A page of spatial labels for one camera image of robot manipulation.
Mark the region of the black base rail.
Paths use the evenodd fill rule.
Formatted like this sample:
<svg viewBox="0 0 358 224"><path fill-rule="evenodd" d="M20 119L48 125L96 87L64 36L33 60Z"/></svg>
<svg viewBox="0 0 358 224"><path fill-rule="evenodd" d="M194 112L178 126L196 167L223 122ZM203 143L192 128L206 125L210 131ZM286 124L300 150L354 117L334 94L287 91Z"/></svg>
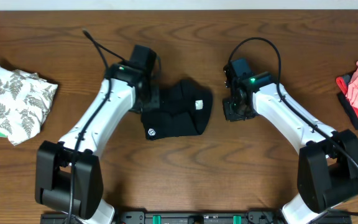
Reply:
<svg viewBox="0 0 358 224"><path fill-rule="evenodd" d="M41 224L66 223L65 214L44 213L40 216ZM112 224L276 224L286 223L277 212L250 211L246 213L150 213L122 212L115 214L107 222L94 222L72 218L70 223L112 223ZM319 224L352 224L349 215L323 215L311 223Z"/></svg>

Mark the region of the white fern-print fabric bag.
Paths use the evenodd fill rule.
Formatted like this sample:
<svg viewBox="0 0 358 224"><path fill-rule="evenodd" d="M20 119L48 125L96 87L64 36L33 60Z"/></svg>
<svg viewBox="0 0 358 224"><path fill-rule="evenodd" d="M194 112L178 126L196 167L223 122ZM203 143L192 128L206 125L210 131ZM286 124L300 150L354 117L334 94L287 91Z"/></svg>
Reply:
<svg viewBox="0 0 358 224"><path fill-rule="evenodd" d="M57 89L37 73L0 66L0 138L16 146L38 135Z"/></svg>

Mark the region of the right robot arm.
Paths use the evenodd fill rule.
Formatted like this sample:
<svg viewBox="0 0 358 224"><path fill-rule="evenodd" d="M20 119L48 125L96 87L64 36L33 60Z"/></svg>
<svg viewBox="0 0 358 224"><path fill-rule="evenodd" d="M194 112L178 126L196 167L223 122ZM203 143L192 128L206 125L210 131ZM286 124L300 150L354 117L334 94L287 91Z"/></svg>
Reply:
<svg viewBox="0 0 358 224"><path fill-rule="evenodd" d="M336 206L358 196L358 138L350 130L338 132L299 105L269 72L227 72L231 95L223 101L228 121L270 121L296 150L298 194L281 209L284 223L316 223L334 215L358 212Z"/></svg>

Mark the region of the black t-shirt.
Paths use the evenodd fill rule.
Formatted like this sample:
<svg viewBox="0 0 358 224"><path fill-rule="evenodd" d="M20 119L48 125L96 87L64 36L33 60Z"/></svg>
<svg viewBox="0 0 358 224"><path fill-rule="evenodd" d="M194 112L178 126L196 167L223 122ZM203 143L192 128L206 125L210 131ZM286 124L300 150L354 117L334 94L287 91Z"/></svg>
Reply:
<svg viewBox="0 0 358 224"><path fill-rule="evenodd" d="M180 80L160 90L160 106L145 111L141 121L145 138L150 141L204 133L213 107L211 90L193 80Z"/></svg>

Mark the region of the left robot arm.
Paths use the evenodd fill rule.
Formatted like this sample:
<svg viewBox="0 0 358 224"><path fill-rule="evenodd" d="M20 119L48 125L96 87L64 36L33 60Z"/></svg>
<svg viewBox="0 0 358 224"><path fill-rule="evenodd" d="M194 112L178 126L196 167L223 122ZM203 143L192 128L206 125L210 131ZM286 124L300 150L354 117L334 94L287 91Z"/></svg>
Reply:
<svg viewBox="0 0 358 224"><path fill-rule="evenodd" d="M41 223L113 223L115 208L103 199L100 158L128 111L157 102L154 65L116 63L106 70L96 98L59 142L37 151L35 199L56 210Z"/></svg>

